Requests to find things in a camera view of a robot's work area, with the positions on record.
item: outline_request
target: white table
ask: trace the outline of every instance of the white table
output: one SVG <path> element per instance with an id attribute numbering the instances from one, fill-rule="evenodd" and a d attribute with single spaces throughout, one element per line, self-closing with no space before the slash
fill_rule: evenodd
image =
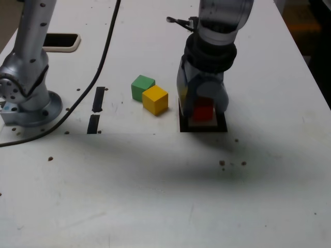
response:
<path id="1" fill-rule="evenodd" d="M 96 72 L 114 5 L 58 0 L 49 31 L 82 36 L 75 53 L 49 54 L 47 85 L 64 108 Z M 237 37 L 225 73 L 229 132 L 179 133 L 176 75 L 189 33 L 166 16 L 196 16 L 198 6 L 123 0 L 97 83 L 109 88 L 102 133 L 86 135 L 93 89 L 51 135 L 0 149 L 1 248 L 330 247 L 331 114 L 273 1 L 255 0 Z M 131 99 L 139 74 L 169 92 L 164 115 Z M 3 127 L 0 141 L 41 128 Z"/>

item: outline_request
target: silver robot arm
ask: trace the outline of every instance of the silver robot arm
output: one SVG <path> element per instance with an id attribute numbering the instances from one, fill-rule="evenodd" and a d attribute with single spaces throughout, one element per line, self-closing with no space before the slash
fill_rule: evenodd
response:
<path id="1" fill-rule="evenodd" d="M 42 49 L 55 4 L 56 0 L 25 0 L 14 49 L 0 67 L 6 125 L 43 125 L 62 110 L 60 97 L 45 85 L 49 65 Z"/>
<path id="2" fill-rule="evenodd" d="M 180 108 L 185 117 L 193 114 L 199 97 L 214 101 L 217 114 L 228 107 L 229 97 L 223 74 L 237 55 L 234 45 L 238 31 L 246 24 L 254 0 L 201 0 L 196 27 L 186 42 L 177 76 Z M 168 19 L 185 26 L 185 21 Z"/>

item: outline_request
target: black cable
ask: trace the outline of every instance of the black cable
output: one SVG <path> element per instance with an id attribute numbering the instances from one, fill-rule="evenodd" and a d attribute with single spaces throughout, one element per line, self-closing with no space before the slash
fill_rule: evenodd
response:
<path id="1" fill-rule="evenodd" d="M 70 108 L 70 110 L 65 114 L 64 117 L 61 118 L 61 120 L 58 121 L 57 124 L 55 124 L 51 129 L 49 129 L 48 131 L 45 131 L 41 134 L 38 134 L 34 137 L 30 137 L 30 138 L 26 138 L 26 139 L 22 139 L 20 141 L 13 141 L 13 142 L 7 142 L 7 143 L 2 143 L 0 144 L 0 147 L 7 147 L 7 146 L 14 146 L 14 145 L 20 145 L 20 144 L 24 144 L 24 143 L 27 143 L 27 142 L 31 142 L 31 141 L 35 141 L 37 139 L 40 139 L 40 138 L 43 138 L 45 137 L 46 135 L 54 132 L 59 126 L 61 126 L 65 120 L 71 115 L 71 113 L 74 111 L 74 109 L 81 103 L 81 101 L 87 96 L 87 94 L 90 92 L 90 90 L 93 88 L 93 86 L 95 85 L 95 83 L 97 82 L 100 74 L 101 74 L 101 71 L 102 71 L 102 68 L 103 68 L 103 65 L 104 65 L 104 62 L 106 60 L 106 56 L 107 56 L 107 52 L 108 52 L 108 48 L 109 48 L 109 45 L 110 45 L 110 41 L 111 41 L 111 38 L 112 38 L 112 35 L 113 35 L 113 31 L 114 31 L 114 26 L 115 26 L 115 21 L 116 21 L 116 18 L 117 18 L 117 14 L 118 14 L 118 10 L 119 10 L 119 6 L 121 4 L 121 0 L 117 0 L 116 2 L 116 5 L 115 5 L 115 9 L 114 9 L 114 13 L 113 13 L 113 18 L 112 18 L 112 22 L 110 24 L 110 27 L 109 27 L 109 32 L 108 32 L 108 36 L 107 36 L 107 40 L 106 40 L 106 44 L 104 46 L 104 50 L 103 50 L 103 54 L 102 54 L 102 57 L 101 57 L 101 61 L 100 61 L 100 65 L 99 65 L 99 68 L 93 78 L 93 80 L 91 81 L 90 85 L 86 88 L 86 90 L 84 91 L 84 93 L 78 98 L 78 100 L 73 104 L 73 106 Z"/>

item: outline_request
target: green cube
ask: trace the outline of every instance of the green cube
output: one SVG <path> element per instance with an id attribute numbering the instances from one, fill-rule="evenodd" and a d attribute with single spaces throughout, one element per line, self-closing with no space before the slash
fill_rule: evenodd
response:
<path id="1" fill-rule="evenodd" d="M 132 98 L 142 102 L 143 92 L 155 85 L 155 80 L 146 76 L 139 76 L 131 85 Z"/>

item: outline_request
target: yellow cube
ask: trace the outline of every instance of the yellow cube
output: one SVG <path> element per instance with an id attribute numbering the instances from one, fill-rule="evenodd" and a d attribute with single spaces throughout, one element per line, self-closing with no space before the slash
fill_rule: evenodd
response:
<path id="1" fill-rule="evenodd" d="M 158 116 L 168 109 L 168 93 L 155 85 L 143 93 L 144 108 Z"/>

